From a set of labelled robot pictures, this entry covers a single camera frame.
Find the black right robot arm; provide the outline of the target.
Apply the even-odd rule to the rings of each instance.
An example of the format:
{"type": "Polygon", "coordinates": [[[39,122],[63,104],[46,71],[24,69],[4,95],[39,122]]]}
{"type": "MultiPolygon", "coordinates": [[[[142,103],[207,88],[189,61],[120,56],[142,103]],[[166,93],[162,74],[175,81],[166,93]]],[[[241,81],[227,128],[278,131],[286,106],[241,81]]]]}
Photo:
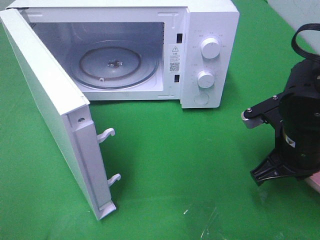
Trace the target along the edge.
{"type": "Polygon", "coordinates": [[[267,180],[305,179],[320,171],[320,65],[297,63],[284,91],[241,114],[249,128],[270,124],[275,147],[250,174],[257,185],[267,180]]]}

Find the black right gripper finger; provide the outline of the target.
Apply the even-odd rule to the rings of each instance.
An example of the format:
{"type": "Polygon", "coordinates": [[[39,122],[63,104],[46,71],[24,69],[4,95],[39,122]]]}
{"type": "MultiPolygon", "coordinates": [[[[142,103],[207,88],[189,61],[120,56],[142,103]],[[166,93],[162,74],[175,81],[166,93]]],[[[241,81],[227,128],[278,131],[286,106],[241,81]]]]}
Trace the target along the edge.
{"type": "Polygon", "coordinates": [[[277,149],[273,149],[250,175],[254,182],[261,186],[265,181],[284,177],[293,177],[297,171],[287,165],[277,149]]]}

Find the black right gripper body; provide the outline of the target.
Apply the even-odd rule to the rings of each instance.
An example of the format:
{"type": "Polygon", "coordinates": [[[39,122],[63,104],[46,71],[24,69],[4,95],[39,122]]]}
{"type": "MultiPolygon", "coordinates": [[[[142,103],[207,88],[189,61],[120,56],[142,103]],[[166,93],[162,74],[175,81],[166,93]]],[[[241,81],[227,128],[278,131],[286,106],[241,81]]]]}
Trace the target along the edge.
{"type": "Polygon", "coordinates": [[[282,118],[277,178],[306,177],[320,171],[320,100],[297,94],[281,98],[282,118]]]}

